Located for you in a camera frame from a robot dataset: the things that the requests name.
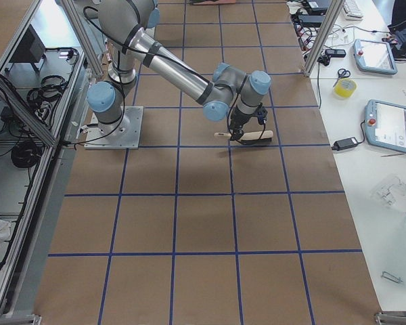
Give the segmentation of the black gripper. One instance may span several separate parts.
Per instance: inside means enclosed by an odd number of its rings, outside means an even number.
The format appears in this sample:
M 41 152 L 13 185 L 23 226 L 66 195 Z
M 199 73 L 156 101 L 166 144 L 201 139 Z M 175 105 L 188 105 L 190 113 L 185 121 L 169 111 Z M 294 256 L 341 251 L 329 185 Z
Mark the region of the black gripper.
M 244 134 L 243 126 L 249 121 L 248 117 L 231 117 L 229 123 L 230 140 L 240 140 Z

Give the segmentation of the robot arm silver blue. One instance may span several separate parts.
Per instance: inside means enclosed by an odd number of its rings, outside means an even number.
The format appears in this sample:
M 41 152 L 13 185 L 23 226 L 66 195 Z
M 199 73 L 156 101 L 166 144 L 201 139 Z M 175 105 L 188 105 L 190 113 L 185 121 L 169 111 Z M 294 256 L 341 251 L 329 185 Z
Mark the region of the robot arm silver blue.
M 262 100 L 271 86 L 266 72 L 247 73 L 221 62 L 212 79 L 207 80 L 147 34 L 146 30 L 159 21 L 157 1 L 101 1 L 95 13 L 95 27 L 114 48 L 109 67 L 111 79 L 134 80 L 135 61 L 140 61 L 200 104 L 207 119 L 226 118 L 232 141 L 255 142 L 273 137 L 268 129 L 249 133 L 243 130 L 252 118 L 266 125 L 267 110 Z

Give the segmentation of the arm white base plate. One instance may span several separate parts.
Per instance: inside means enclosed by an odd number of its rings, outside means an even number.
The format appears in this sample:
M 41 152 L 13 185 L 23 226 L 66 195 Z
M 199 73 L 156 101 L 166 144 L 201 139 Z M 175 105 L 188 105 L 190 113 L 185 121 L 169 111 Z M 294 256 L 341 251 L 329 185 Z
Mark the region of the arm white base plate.
M 143 106 L 125 106 L 125 115 L 121 122 L 105 125 L 99 123 L 95 113 L 89 128 L 84 147 L 88 150 L 138 149 L 143 120 Z

